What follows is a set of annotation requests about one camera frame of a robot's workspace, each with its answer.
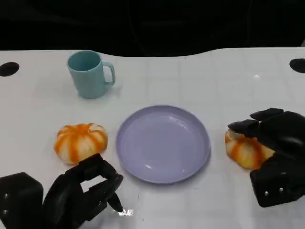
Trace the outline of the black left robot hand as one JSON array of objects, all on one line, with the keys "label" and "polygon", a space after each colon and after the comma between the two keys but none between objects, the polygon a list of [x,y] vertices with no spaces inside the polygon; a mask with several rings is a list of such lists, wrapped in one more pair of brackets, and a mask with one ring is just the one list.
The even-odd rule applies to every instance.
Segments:
[{"label": "black left robot hand", "polygon": [[58,176],[49,189],[42,206],[43,228],[78,229],[107,206],[122,212],[116,194],[122,181],[123,176],[100,154],[81,161]]}]

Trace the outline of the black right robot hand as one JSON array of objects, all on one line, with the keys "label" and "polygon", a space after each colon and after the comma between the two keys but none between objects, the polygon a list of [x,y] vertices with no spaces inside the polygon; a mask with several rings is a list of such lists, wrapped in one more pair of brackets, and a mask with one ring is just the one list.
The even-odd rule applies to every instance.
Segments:
[{"label": "black right robot hand", "polygon": [[301,114],[269,108],[250,114],[251,119],[233,122],[228,128],[262,145],[292,155],[305,153],[305,117]]}]

